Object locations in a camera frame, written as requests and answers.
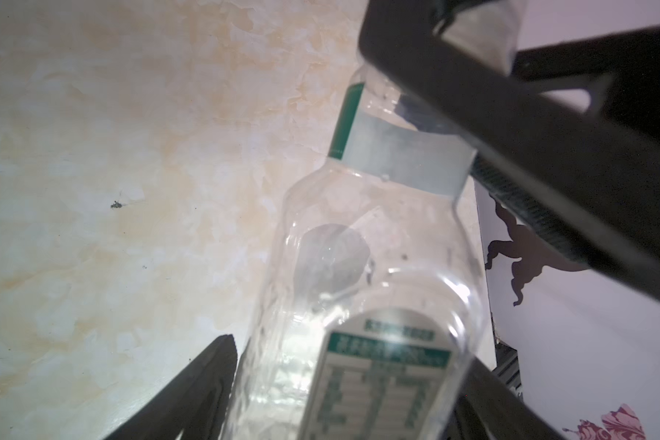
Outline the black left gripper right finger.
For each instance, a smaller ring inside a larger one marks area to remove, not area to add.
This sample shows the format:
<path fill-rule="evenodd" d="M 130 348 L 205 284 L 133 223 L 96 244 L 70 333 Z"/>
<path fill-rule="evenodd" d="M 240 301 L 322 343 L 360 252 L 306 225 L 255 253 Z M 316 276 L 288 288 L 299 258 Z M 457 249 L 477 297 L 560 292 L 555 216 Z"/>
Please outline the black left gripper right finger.
<path fill-rule="evenodd" d="M 444 439 L 561 440 L 480 360 L 472 361 L 443 431 Z"/>

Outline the square clear bottle green label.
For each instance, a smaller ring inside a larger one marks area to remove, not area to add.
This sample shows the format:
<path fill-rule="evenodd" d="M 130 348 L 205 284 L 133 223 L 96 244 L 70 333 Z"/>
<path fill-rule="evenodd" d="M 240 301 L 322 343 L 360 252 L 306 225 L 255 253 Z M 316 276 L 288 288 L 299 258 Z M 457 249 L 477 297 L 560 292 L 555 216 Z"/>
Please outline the square clear bottle green label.
<path fill-rule="evenodd" d="M 225 439 L 441 439 L 484 333 L 473 137 L 368 60 L 287 192 Z"/>

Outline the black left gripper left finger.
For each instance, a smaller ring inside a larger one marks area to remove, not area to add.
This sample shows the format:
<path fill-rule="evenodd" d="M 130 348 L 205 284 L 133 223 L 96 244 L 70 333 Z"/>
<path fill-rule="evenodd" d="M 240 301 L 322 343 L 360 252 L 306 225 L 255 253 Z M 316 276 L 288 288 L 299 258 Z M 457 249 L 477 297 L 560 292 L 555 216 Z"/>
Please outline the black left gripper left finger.
<path fill-rule="evenodd" d="M 216 338 L 108 438 L 216 439 L 220 435 L 238 352 L 232 335 Z"/>

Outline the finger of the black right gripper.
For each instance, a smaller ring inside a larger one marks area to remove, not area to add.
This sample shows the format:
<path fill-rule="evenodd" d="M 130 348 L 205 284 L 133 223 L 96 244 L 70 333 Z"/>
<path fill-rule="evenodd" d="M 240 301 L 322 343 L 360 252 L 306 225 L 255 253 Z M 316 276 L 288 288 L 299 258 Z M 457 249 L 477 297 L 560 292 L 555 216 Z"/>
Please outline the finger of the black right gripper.
<path fill-rule="evenodd" d="M 660 142 L 660 25 L 519 51 L 513 78 L 538 93 L 581 89 L 588 115 Z"/>
<path fill-rule="evenodd" d="M 372 1 L 359 50 L 555 216 L 572 253 L 660 302 L 660 142 L 588 115 L 581 89 L 538 93 L 483 66 L 440 40 L 449 18 L 435 1 Z"/>

